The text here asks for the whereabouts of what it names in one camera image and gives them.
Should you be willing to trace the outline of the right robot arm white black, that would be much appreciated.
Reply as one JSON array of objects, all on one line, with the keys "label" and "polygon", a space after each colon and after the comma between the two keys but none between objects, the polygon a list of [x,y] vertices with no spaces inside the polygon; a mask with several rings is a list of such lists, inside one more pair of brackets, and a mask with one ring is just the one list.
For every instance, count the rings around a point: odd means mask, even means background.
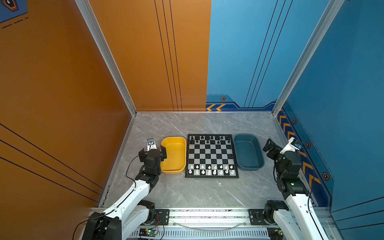
[{"label": "right robot arm white black", "polygon": [[268,200],[264,219],[269,224],[277,224],[287,240],[328,240],[311,203],[311,192],[299,178],[301,169],[300,150],[302,143],[290,138],[279,147],[268,139],[263,151],[274,161],[274,177],[284,200]]}]

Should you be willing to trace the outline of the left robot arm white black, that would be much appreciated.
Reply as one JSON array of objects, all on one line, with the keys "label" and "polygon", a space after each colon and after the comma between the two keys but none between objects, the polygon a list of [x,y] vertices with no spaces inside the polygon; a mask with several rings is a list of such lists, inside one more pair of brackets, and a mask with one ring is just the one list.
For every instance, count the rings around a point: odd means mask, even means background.
[{"label": "left robot arm white black", "polygon": [[133,179],[131,187],[102,213],[92,213],[86,223],[83,240],[126,240],[143,223],[155,218],[155,204],[144,200],[159,181],[161,162],[167,158],[167,150],[151,145],[149,150],[138,153],[144,165]]}]

